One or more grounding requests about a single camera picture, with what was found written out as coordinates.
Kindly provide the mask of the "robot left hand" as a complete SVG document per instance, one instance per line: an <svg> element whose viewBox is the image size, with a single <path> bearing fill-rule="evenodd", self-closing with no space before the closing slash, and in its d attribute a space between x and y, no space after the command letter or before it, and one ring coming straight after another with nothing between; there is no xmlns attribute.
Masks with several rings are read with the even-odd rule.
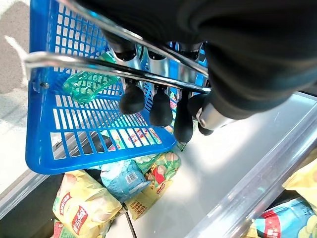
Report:
<svg viewBox="0 0 317 238"><path fill-rule="evenodd" d="M198 71L211 90L181 92L176 115L158 89L150 111L155 126L174 124L177 141L193 135L193 119L209 135L227 123L284 103L317 80L317 3L314 0L68 0L96 23L116 57L173 58L181 78Z"/></svg>

